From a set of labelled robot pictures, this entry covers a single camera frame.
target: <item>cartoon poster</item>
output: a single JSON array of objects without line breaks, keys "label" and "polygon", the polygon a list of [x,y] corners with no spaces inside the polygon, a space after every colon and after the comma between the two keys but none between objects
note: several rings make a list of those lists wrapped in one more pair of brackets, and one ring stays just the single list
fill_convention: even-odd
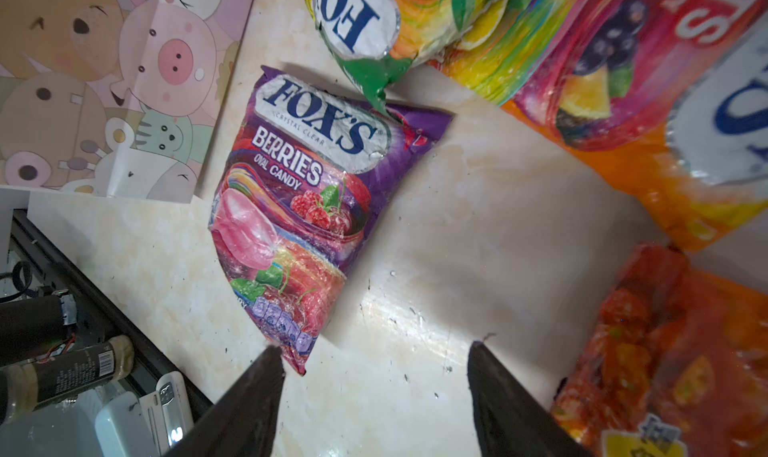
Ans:
[{"label": "cartoon poster", "polygon": [[189,202],[253,0],[0,0],[0,185]]}]

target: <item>raspberry illustration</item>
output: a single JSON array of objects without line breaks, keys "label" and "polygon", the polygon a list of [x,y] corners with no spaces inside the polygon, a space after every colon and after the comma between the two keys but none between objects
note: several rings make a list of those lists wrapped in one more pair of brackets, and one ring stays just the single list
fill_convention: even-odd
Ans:
[{"label": "raspberry illustration", "polygon": [[331,219],[328,216],[328,212],[321,206],[316,206],[306,213],[305,220],[314,226],[318,226],[323,230],[328,230],[331,224]]},{"label": "raspberry illustration", "polygon": [[319,193],[308,190],[301,195],[294,196],[290,202],[290,208],[296,212],[302,219],[306,219],[306,214],[315,207],[322,207],[322,196]]},{"label": "raspberry illustration", "polygon": [[333,209],[330,213],[328,230],[338,235],[346,235],[352,228],[352,214],[346,208]]}]

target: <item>pink candy illustration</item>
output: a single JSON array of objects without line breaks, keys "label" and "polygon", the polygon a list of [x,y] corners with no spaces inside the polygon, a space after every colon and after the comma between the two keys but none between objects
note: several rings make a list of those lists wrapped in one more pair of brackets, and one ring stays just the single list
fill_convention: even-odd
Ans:
[{"label": "pink candy illustration", "polygon": [[142,103],[170,116],[192,114],[203,104],[216,68],[216,46],[197,15],[149,0],[136,7],[120,31],[123,78],[110,86],[118,105],[130,90]]},{"label": "pink candy illustration", "polygon": [[256,270],[272,265],[277,232],[244,193],[226,189],[221,194],[213,230],[221,234],[226,248],[240,263]]}]

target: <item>bottle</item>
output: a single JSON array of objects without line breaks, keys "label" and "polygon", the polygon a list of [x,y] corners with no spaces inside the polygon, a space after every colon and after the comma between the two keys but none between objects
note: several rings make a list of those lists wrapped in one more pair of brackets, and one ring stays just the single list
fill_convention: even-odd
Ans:
[{"label": "bottle", "polygon": [[128,376],[134,346],[126,336],[33,363],[0,369],[0,424],[110,380]]}]

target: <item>black metal frame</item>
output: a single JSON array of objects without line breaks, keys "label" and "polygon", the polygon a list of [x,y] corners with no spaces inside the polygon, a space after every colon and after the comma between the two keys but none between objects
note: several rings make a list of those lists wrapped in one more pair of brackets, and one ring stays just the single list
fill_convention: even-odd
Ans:
[{"label": "black metal frame", "polygon": [[482,457],[592,457],[479,340],[467,377]]},{"label": "black metal frame", "polygon": [[[84,346],[126,335],[134,344],[134,371],[121,383],[139,396],[154,392],[160,376],[178,370],[139,328],[117,308],[43,233],[27,218],[26,210],[14,210],[9,248],[32,264],[32,272],[54,291],[67,289],[78,307],[78,340]],[[212,406],[211,401],[184,376],[192,417],[197,421]]]}]

